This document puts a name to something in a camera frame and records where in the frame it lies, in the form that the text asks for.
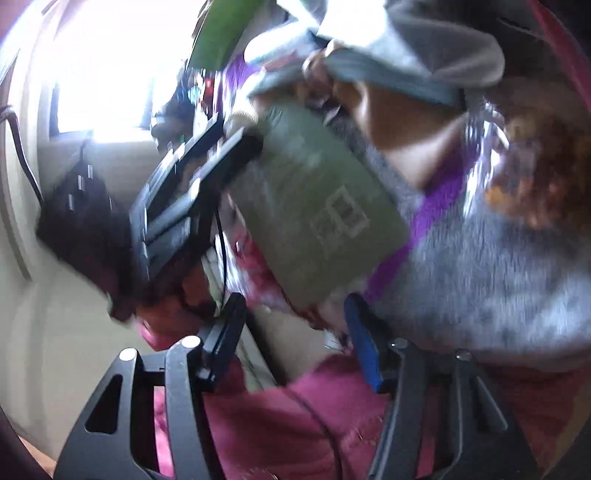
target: gray strap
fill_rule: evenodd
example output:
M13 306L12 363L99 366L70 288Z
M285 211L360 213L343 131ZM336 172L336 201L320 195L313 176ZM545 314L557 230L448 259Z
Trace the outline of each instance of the gray strap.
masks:
M412 98L465 110L463 89L399 72L357 51L336 50L324 60L324 65L332 78L342 82L368 82ZM259 74L246 94L258 95L300 80L304 80L302 62L297 61Z

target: black mount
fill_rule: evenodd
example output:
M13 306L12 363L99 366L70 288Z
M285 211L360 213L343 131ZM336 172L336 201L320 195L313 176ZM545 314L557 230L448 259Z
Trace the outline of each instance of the black mount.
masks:
M152 355L123 350L74 425L54 479L166 479L158 473L154 440L154 387L162 385L177 480L225 479L203 393L227 372L247 315L244 297L235 293L198 336Z
M201 135L166 155L131 207L134 299L144 305L177 291L211 248L222 192L262 151L261 137L241 128L195 173L188 191L172 201L189 161L207 155L222 135L223 118L216 114ZM127 318L132 312L125 305L114 304L112 316Z
M345 301L345 318L366 381L391 402L370 480L416 478L427 399L440 413L432 480L535 478L529 444L496 387L468 351L425 352L391 335L360 295Z

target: black cable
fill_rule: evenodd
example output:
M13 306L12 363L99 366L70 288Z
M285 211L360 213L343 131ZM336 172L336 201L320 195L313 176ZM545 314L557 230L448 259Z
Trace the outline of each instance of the black cable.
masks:
M222 221L220 220L220 212L216 210L216 224L217 234L220 237L220 247L222 249L222 261L223 261L223 289L222 289L222 306L226 303L226 288L228 284L228 256L226 255L226 242L223 239Z
M25 152L22 149L21 131L18 128L18 118L10 105L0 107L0 123L4 122L4 120L8 120L8 125L10 125L12 139L14 140L14 146L17 149L17 157L19 163L21 164L21 168L27 176L27 180L31 184L37 200L39 200L39 203L43 205L43 195L41 194L41 189L39 188L39 184L37 183L35 175L33 175L33 172L31 171L31 167L27 163Z
M306 410L312 419L319 425L322 433L330 443L330 448L333 451L333 456L335 457L335 479L336 480L343 480L343 460L340 455L339 449L339 442L336 439L336 436L330 431L326 423L320 418L320 415L312 408L312 406L303 398L301 398L296 392L290 390L289 388L284 388L283 391L285 394L290 397L293 401L295 401L300 407Z
M84 160L84 149L92 141L93 134L94 134L94 130L89 130L89 132L86 134L86 137L84 138L84 140L80 144L79 161Z

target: clear plastic bag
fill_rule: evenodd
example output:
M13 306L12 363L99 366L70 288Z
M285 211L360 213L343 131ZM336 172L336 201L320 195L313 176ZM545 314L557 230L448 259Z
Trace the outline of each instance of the clear plastic bag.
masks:
M536 110L506 120L486 103L467 123L466 146L477 158L466 217L490 209L534 229L589 230L591 136L581 127Z

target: purple stripe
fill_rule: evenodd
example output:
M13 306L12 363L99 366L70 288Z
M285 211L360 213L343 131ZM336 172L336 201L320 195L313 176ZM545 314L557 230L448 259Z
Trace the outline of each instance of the purple stripe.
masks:
M437 175L436 187L427 193L423 205L410 222L408 242L390 257L384 260L368 280L363 296L368 303L379 300L386 287L400 270L400 267L413 251L413 248L427 236L429 230L443 213L456 201L462 191L463 168L461 155L457 152L448 163L448 168Z

